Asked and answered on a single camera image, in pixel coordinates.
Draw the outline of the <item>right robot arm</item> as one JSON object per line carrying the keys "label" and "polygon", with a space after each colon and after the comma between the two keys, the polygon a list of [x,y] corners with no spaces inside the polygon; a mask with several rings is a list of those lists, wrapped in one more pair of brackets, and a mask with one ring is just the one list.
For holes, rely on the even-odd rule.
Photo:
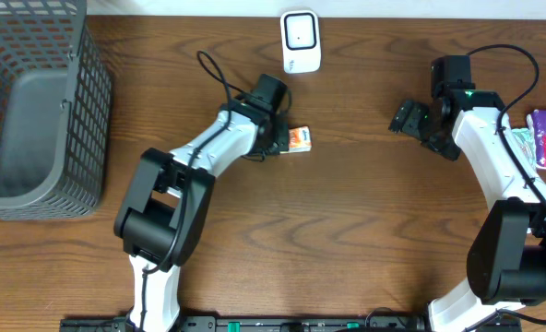
{"label": "right robot arm", "polygon": [[466,156],[485,196],[488,216],[469,249],[466,277],[431,301],[432,331],[477,331],[546,302],[546,183],[530,167],[494,91],[477,89],[467,55],[431,63],[430,105],[404,101],[389,126],[432,152]]}

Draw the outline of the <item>orange white snack packet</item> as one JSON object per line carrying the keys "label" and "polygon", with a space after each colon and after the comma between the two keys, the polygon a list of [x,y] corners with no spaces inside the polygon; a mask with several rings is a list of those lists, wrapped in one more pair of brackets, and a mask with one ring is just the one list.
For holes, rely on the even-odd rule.
{"label": "orange white snack packet", "polygon": [[301,126],[289,130],[289,153],[308,152],[312,148],[310,128]]}

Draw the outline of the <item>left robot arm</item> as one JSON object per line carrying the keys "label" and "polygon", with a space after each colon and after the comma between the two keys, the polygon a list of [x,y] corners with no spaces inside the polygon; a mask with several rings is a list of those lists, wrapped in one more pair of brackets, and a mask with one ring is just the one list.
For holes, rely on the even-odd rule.
{"label": "left robot arm", "polygon": [[141,155],[113,226],[135,277],[127,330],[174,327],[180,270],[200,240],[215,182],[238,159],[287,148],[279,107],[289,95],[281,80],[261,75],[253,90],[222,104],[214,123],[186,145]]}

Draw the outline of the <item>teal snack packet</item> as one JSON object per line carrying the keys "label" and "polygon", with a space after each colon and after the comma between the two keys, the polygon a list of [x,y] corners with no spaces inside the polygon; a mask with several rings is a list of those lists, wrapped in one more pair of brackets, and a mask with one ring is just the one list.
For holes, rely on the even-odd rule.
{"label": "teal snack packet", "polygon": [[537,170],[536,146],[532,131],[529,128],[515,128],[512,130],[521,150],[526,156],[531,168]]}

